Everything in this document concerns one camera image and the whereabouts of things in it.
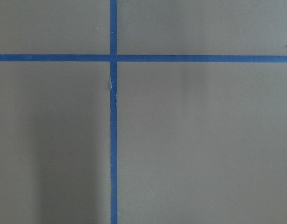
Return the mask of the brown paper table cover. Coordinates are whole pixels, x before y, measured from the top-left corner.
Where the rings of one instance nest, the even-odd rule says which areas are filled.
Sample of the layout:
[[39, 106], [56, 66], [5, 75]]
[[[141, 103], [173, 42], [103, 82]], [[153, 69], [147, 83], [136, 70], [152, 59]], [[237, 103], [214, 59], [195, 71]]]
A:
[[[120, 0], [118, 53], [287, 56], [287, 0]], [[0, 224], [110, 222], [110, 64], [0, 62]], [[121, 224], [287, 224], [287, 63], [118, 63]]]

